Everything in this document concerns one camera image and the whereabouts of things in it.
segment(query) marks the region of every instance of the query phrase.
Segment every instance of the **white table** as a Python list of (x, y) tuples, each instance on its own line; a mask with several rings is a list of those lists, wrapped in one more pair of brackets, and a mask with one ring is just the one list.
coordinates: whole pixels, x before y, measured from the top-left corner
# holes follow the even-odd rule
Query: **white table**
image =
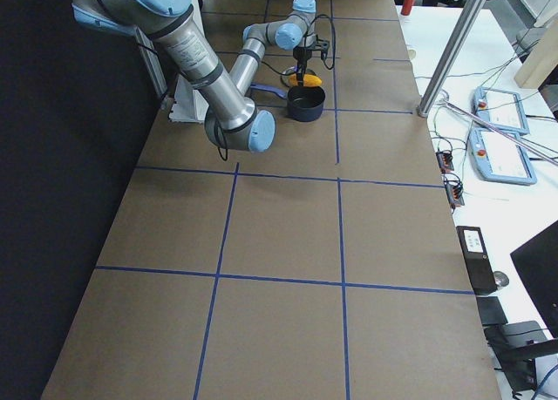
[[(414, 7), (409, 17), (400, 16), (405, 42), (417, 52), (412, 65), (421, 93), (429, 82), (429, 79), (421, 77), (432, 76), (460, 12), (461, 10), (449, 8)], [(492, 13), (483, 10), (452, 68), (451, 75), (484, 72), (506, 63), (512, 56), (514, 49)], [(521, 89), (514, 82), (514, 75), (520, 67), (519, 59), (514, 60), (496, 83), (492, 79), (486, 86), (518, 92), (523, 98), (532, 95), (536, 90)], [(470, 111), (474, 89), (494, 72), (448, 78), (444, 89), (450, 94), (450, 102)], [(526, 114), (552, 116), (539, 93), (524, 100), (523, 105)], [(466, 140), (470, 125), (468, 120), (446, 109), (441, 109), (436, 116), (436, 107), (428, 117), (431, 130), (434, 119), (442, 136)], [(528, 119), (528, 124), (531, 131), (526, 136), (528, 139), (558, 150), (557, 123)], [(457, 141), (453, 145), (462, 147)], [(440, 148), (448, 148), (448, 145), (442, 142)], [(493, 270), (502, 271), (509, 277), (509, 286), (494, 294), (499, 297), (509, 322), (536, 320), (545, 328), (515, 271), (510, 253), (558, 220), (558, 167), (548, 162), (533, 162), (537, 184), (515, 186), (481, 180), (471, 164), (470, 156), (465, 156), (462, 151), (453, 153), (455, 172), (463, 180), (465, 189), (465, 206), (457, 208), (453, 214), (455, 225), (480, 227)], [(511, 399), (506, 378), (498, 373), (498, 379), (502, 398)], [(558, 378), (554, 376), (551, 380), (554, 380), (554, 384)]]

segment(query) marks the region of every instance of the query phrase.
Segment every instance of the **tiled surface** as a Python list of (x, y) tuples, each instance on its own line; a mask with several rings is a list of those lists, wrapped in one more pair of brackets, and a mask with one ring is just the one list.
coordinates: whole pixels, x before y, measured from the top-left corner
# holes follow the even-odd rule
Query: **tiled surface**
[[(205, 0), (223, 63), (290, 1)], [(392, 0), (318, 9), (318, 121), (255, 92), (275, 143), (223, 162), (155, 120), (45, 399), (500, 398)]]
[(190, 398), (212, 287), (204, 277), (95, 271), (43, 399)]

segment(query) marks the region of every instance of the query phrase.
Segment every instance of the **black wall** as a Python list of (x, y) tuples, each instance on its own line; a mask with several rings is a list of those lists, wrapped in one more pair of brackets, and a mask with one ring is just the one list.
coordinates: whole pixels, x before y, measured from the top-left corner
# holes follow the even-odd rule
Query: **black wall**
[(0, 0), (0, 399), (48, 381), (157, 110), (135, 44)]

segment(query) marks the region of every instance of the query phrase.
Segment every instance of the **robotic arm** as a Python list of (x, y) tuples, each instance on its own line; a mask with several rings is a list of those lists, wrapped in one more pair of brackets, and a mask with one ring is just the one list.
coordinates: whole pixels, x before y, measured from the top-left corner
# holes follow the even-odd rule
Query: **robotic arm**
[[(306, 50), (317, 41), (316, 1), (295, 0), (287, 19), (244, 30), (243, 48), (229, 74), (196, 26), (191, 0), (73, 0), (72, 6), (76, 20), (89, 28), (130, 35), (138, 26), (152, 41), (162, 44), (209, 104), (205, 119), (209, 140), (227, 149), (263, 152), (273, 141), (273, 115), (258, 110), (244, 96), (266, 48), (277, 45), (284, 50)], [(303, 76), (306, 60), (299, 61), (297, 75), (301, 71)]]

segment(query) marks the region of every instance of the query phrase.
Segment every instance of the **silver round object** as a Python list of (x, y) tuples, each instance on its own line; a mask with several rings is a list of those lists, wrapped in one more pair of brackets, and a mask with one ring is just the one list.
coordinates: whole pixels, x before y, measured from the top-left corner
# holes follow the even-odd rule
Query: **silver round object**
[(498, 288), (504, 288), (509, 284), (509, 278), (501, 271), (494, 271), (494, 281)]

